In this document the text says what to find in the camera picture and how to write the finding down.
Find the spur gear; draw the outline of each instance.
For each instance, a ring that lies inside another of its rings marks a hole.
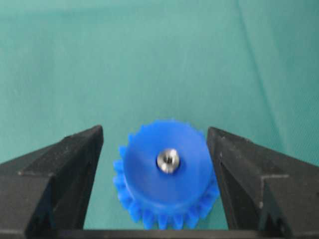
[[[156,121],[129,135],[114,162],[118,198],[133,221],[145,229],[157,222],[179,230],[193,229],[219,196],[204,136],[190,125]]]

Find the green backdrop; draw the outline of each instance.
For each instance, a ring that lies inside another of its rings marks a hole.
[[[112,162],[156,119],[318,165],[318,22],[318,0],[0,0],[0,162],[101,124],[90,229],[143,228]],[[220,199],[197,228],[227,228]]]

